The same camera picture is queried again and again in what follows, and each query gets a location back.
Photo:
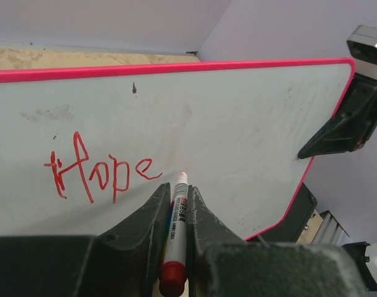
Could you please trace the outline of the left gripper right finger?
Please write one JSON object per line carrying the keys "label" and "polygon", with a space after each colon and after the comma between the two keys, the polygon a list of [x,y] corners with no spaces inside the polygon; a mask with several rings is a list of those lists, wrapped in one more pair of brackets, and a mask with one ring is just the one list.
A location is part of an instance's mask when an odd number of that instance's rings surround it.
{"label": "left gripper right finger", "polygon": [[188,190],[189,296],[365,296],[343,248],[324,244],[248,243]]}

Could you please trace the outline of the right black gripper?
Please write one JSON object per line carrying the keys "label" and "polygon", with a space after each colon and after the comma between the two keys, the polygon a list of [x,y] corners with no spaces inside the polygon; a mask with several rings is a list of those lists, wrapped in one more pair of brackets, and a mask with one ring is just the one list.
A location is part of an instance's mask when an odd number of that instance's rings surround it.
{"label": "right black gripper", "polygon": [[318,155],[353,152],[361,149],[377,127],[377,80],[355,74],[350,99],[354,99],[352,116],[331,118],[299,150],[299,159]]}

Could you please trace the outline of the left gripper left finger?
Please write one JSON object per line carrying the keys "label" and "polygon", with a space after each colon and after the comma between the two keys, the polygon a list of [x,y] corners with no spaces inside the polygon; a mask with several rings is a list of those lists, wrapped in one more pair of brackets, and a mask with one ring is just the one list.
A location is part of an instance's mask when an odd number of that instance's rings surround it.
{"label": "left gripper left finger", "polygon": [[0,296],[150,296],[171,187],[99,236],[0,236]]}

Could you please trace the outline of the red white marker pen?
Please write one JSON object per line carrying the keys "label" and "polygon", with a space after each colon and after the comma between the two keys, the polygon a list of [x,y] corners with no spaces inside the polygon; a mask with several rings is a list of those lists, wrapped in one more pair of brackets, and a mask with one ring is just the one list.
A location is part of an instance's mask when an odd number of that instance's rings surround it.
{"label": "red white marker pen", "polygon": [[171,217],[159,275],[162,296],[181,296],[186,282],[188,176],[181,171],[174,187]]}

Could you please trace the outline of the pink framed whiteboard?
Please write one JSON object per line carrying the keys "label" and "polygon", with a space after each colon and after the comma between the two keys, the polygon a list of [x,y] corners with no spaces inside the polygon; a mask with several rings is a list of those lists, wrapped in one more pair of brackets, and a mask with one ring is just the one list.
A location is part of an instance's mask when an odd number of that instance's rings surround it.
{"label": "pink framed whiteboard", "polygon": [[0,71],[0,236],[98,235],[184,171],[248,239],[276,226],[350,58]]}

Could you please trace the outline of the black ribbed case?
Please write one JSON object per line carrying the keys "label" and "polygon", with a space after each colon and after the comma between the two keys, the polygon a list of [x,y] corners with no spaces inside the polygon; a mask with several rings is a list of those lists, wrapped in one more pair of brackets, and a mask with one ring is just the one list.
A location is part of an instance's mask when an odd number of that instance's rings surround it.
{"label": "black ribbed case", "polygon": [[296,242],[317,205],[315,196],[302,184],[282,222],[262,233],[261,237],[266,242]]}

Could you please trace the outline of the aluminium frame rail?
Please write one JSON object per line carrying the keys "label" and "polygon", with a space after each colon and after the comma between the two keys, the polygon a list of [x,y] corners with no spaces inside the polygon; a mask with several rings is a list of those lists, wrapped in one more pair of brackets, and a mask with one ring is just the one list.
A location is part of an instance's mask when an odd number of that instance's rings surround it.
{"label": "aluminium frame rail", "polygon": [[329,210],[321,213],[314,212],[302,233],[302,239],[305,243],[335,246],[351,242],[346,230]]}

